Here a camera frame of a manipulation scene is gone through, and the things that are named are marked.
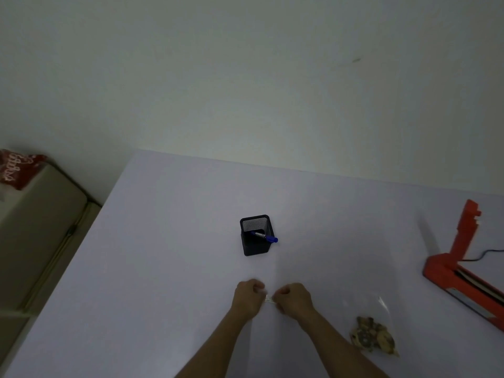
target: blue marker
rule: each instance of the blue marker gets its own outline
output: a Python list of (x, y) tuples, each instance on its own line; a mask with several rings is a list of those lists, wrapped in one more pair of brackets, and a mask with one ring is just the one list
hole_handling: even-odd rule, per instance
[(255, 231), (250, 231), (250, 233), (252, 235), (256, 235), (258, 237), (262, 237), (263, 239), (265, 239), (266, 241), (269, 241), (270, 243), (277, 243), (278, 242), (278, 239), (276, 237), (274, 237), (274, 236), (263, 235), (262, 233), (255, 232)]

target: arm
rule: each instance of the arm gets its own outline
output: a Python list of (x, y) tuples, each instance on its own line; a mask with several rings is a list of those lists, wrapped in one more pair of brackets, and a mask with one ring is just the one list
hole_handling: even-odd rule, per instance
[(264, 302), (266, 294), (258, 291), (262, 288), (264, 284), (258, 280), (238, 284), (231, 309), (175, 378), (224, 378), (238, 335)]
[(313, 308), (312, 298), (299, 283), (280, 288), (273, 295), (277, 308), (295, 319), (312, 339), (331, 378), (387, 378), (387, 375), (347, 342)]

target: clear plastic bag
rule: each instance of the clear plastic bag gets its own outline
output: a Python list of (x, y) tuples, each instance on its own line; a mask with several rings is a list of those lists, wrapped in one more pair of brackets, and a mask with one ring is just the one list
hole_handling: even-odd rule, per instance
[[(346, 332), (343, 336), (350, 342), (352, 342), (352, 331), (358, 327), (357, 317), (371, 317), (375, 324), (378, 323), (387, 328), (388, 333), (394, 338), (395, 350), (398, 350), (397, 343), (395, 342), (396, 331), (392, 323), (389, 308), (380, 294), (374, 292), (342, 292), (341, 303)], [(379, 348), (373, 348), (373, 350), (377, 354), (386, 355)]]

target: white wall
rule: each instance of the white wall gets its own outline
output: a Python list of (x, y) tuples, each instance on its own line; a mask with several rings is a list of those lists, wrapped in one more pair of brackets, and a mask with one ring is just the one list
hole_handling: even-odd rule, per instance
[(102, 202), (134, 148), (502, 194), (503, 6), (0, 0), (0, 145)]

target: red fabric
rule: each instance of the red fabric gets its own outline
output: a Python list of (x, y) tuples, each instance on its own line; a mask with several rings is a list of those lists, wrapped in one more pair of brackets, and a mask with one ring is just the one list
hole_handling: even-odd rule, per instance
[(42, 168), (45, 155), (28, 155), (14, 153), (9, 150), (2, 152), (0, 163), (0, 183), (9, 184), (16, 190), (22, 190)]

